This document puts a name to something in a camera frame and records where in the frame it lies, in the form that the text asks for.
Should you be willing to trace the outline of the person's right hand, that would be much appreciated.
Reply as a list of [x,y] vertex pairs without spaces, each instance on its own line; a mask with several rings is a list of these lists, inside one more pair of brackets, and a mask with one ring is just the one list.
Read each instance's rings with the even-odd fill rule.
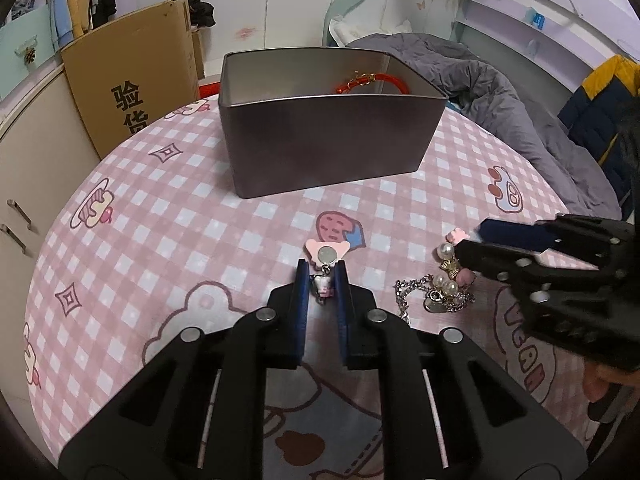
[[584,359],[582,388],[589,401],[588,418],[608,424],[639,404],[639,371],[627,372]]

